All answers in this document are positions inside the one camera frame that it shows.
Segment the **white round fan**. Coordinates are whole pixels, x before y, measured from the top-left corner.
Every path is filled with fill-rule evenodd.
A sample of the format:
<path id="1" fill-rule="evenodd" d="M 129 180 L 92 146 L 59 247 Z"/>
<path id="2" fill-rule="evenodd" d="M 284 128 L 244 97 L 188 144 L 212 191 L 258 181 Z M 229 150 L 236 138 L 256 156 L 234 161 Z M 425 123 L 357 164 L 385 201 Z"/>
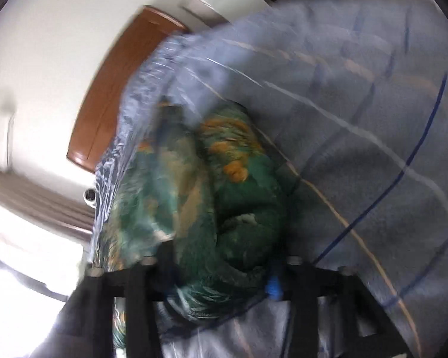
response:
<path id="1" fill-rule="evenodd" d="M 96 208 L 96 190 L 93 188 L 88 188 L 83 192 L 83 199 L 85 203 L 92 209 Z"/>

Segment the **blue plaid duvet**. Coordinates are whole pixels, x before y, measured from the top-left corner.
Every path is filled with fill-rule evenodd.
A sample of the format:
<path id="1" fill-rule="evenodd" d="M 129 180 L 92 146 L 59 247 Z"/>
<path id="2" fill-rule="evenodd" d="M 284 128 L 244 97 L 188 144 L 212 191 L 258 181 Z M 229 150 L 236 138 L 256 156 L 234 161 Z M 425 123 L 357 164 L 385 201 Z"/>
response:
<path id="1" fill-rule="evenodd" d="M 160 43 L 96 169 L 93 256 L 163 102 L 192 128 L 243 107 L 286 210 L 269 269 L 282 300 L 264 290 L 160 335 L 165 357 L 448 357 L 448 18 L 434 4 L 291 0 Z"/>

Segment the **beige curtain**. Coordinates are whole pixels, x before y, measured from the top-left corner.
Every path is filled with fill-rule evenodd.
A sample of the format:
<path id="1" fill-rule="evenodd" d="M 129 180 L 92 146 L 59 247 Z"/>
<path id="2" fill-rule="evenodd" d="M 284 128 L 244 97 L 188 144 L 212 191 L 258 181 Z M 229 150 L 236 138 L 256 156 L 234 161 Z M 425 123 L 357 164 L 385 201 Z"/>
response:
<path id="1" fill-rule="evenodd" d="M 82 241 L 93 234 L 94 210 L 13 172 L 0 172 L 0 205 Z"/>

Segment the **brown wooden headboard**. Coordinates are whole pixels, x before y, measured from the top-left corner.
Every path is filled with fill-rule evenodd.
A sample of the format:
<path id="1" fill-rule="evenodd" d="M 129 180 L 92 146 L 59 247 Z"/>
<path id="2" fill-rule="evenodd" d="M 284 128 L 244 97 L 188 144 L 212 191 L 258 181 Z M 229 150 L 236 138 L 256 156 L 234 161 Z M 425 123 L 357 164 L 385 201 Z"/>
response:
<path id="1" fill-rule="evenodd" d="M 93 173 L 116 134 L 120 97 L 130 77 L 173 33 L 186 25 L 158 8 L 145 6 L 122 31 L 86 93 L 68 144 L 67 159 Z"/>

